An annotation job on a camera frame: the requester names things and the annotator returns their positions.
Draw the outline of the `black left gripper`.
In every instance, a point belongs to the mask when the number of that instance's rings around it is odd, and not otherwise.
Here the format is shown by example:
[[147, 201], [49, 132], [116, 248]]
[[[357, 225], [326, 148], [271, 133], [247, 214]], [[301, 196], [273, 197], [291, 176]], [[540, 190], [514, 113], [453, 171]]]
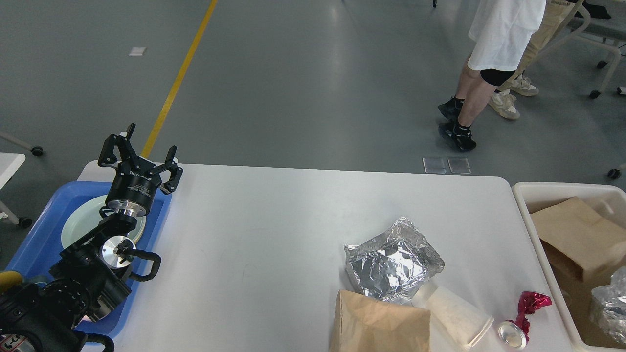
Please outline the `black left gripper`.
[[[133, 216], [142, 217], [150, 213], [158, 187], [166, 195], [177, 189], [183, 169], [175, 157], [176, 145], [170, 147], [165, 162], [159, 166], [139, 158], [130, 142], [135, 127], [135, 123], [130, 123], [125, 131], [110, 134], [103, 143], [97, 163], [100, 167], [116, 169], [105, 206], [113, 210], [130, 209]], [[161, 182], [159, 174], [165, 170], [170, 176]]]

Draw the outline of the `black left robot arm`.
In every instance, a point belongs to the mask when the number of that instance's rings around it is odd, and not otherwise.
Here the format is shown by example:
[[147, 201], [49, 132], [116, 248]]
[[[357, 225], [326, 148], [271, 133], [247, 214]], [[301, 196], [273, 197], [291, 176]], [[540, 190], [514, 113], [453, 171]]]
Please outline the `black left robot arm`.
[[115, 170], [100, 209], [101, 220], [60, 252], [50, 283], [40, 286], [22, 276], [1, 275], [1, 341], [20, 352], [80, 352], [86, 343], [114, 351], [113, 340], [76, 327], [83, 318], [97, 322], [116, 310], [132, 293], [129, 279], [150, 281], [158, 274], [161, 256], [136, 247], [128, 234], [149, 214], [158, 190], [168, 195], [179, 184], [183, 169], [170, 147], [156, 165], [134, 151], [130, 139], [135, 124], [110, 134], [98, 158]]

